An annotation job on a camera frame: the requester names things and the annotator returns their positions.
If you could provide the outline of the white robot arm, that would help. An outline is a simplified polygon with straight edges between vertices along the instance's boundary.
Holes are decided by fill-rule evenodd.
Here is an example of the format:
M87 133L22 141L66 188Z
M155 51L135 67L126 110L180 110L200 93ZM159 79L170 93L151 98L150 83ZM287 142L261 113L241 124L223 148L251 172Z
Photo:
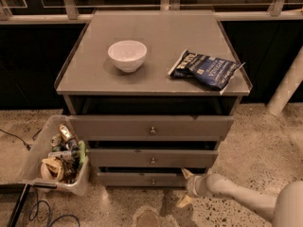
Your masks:
M177 206L193 199L214 197L233 200L272 224L272 227L303 227L303 182L287 184L277 196L236 185L218 173L196 175L182 169L186 192Z

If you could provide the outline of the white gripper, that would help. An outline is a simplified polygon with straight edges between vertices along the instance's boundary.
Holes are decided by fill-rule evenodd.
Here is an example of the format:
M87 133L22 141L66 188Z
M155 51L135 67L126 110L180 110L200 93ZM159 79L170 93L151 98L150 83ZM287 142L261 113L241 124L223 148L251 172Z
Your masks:
M178 208L186 207L191 204L192 198L205 197L207 193L206 174L193 175L193 173L186 168L182 168L182 173L187 179L187 193L176 203Z

